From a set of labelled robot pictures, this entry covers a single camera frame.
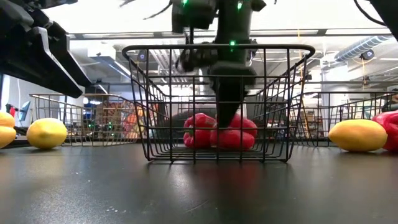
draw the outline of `red bell pepper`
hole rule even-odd
[[[240,149],[242,139],[242,149],[249,150],[254,145],[254,137],[251,134],[242,133],[240,130],[219,130],[217,144],[217,130],[212,130],[210,135],[210,143],[212,146],[218,146],[223,149]]]
[[[241,128],[241,115],[236,114],[235,117],[232,119],[231,124],[229,125],[231,128]],[[253,121],[243,118],[243,128],[257,128],[257,125],[254,124]],[[253,137],[257,136],[257,129],[244,129],[243,132],[252,135]]]
[[[192,116],[184,122],[184,128],[192,128],[194,122],[195,128],[212,128],[216,120],[203,113],[198,113],[195,115],[195,119]],[[193,130],[188,130],[183,137],[184,145],[187,147],[210,147],[210,132],[211,130],[205,129],[196,129],[195,133]]]
[[[373,117],[372,120],[383,126],[388,135],[387,142],[383,146],[383,149],[398,152],[398,111],[378,114]]]

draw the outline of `wire basket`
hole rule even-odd
[[[386,91],[321,91],[305,93],[314,96],[311,106],[302,108],[298,117],[297,142],[304,146],[336,146],[328,138],[329,130],[337,123],[349,119],[372,119],[390,111],[392,96]]]
[[[142,121],[134,103],[123,97],[85,94],[76,100],[61,94],[30,96],[34,101],[30,123],[42,118],[61,120],[68,130],[64,146],[115,146],[135,143],[139,137],[138,123]]]
[[[255,77],[257,85],[261,85],[260,90],[238,102],[241,116],[247,116],[257,125],[258,134],[254,147],[248,151],[243,151],[242,148],[225,151],[219,147],[191,149],[184,146],[182,141],[186,131],[183,128],[184,121],[197,113],[215,117],[218,105],[225,102],[219,101],[213,91],[200,90],[201,86],[206,88],[209,85],[205,80],[211,77],[218,80],[219,75],[178,73],[174,68],[173,52],[179,52],[182,49],[218,50],[225,47],[230,46],[227,44],[132,45],[123,49],[122,54],[130,64],[136,113],[140,110],[145,111],[145,113],[137,113],[137,116],[144,121],[140,124],[142,128],[139,129],[139,135],[148,161],[255,160],[264,162],[290,159],[297,130],[297,118],[292,117],[291,111],[300,113],[305,81],[302,74],[306,74],[307,59],[315,53],[315,49],[307,45],[235,45],[237,49],[259,49],[263,54],[261,64],[264,74]],[[165,50],[169,55],[168,68],[165,72],[160,71],[153,75],[149,71],[149,61],[139,64],[135,61],[136,58],[130,56],[132,54],[129,51],[132,50],[145,51],[146,55],[150,55],[155,50]],[[270,75],[271,68],[267,63],[269,51],[282,52],[284,55],[286,60],[282,63],[284,68],[281,73]],[[290,58],[291,54],[297,54],[300,57]],[[243,85],[245,76],[238,77]],[[163,85],[153,80],[161,80]],[[184,85],[188,84],[191,90],[183,93],[176,91],[176,86],[183,89]],[[193,127],[192,129],[195,131],[202,128]]]

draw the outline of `black wire basket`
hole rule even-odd
[[[336,146],[328,138],[330,129],[349,119],[372,119],[385,111],[398,110],[393,91],[321,91],[305,93],[316,95],[316,103],[301,109],[296,132],[297,144],[312,147]],[[345,99],[346,103],[333,105],[331,99]]]
[[[295,117],[300,114],[302,107],[304,74],[307,74],[307,60],[315,53],[315,49],[308,45],[264,45],[245,44],[235,45],[237,49],[262,50],[263,74],[257,75],[256,85],[260,89],[239,101],[240,115],[252,120],[257,125],[255,144],[250,150],[225,150],[219,147],[187,148],[183,144],[183,135],[187,131],[183,127],[184,121],[194,114],[205,113],[215,117],[217,107],[225,102],[217,99],[212,91],[198,93],[197,88],[208,86],[208,78],[219,79],[219,75],[191,75],[175,71],[175,60],[172,52],[182,49],[218,49],[230,47],[228,44],[195,44],[195,45],[132,45],[122,51],[127,58],[132,74],[131,86],[134,93],[135,111],[139,120],[139,134],[144,148],[144,155],[148,161],[197,161],[197,160],[266,160],[288,161],[292,155],[296,141],[297,123]],[[152,75],[149,71],[149,60],[139,63],[133,58],[131,51],[146,52],[150,55],[153,50],[165,50],[169,54],[169,67],[165,72]],[[284,60],[278,61],[283,66],[280,73],[272,72],[273,60],[267,55],[283,54]],[[241,75],[240,83],[244,83],[245,76]],[[184,86],[189,82],[192,90],[188,93],[176,93],[172,85]]]

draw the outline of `gray table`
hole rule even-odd
[[[0,151],[0,223],[397,223],[398,158],[148,164],[141,145]]]

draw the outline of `table surface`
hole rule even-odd
[[[0,223],[397,223],[398,158],[148,163],[140,144],[0,151]]]

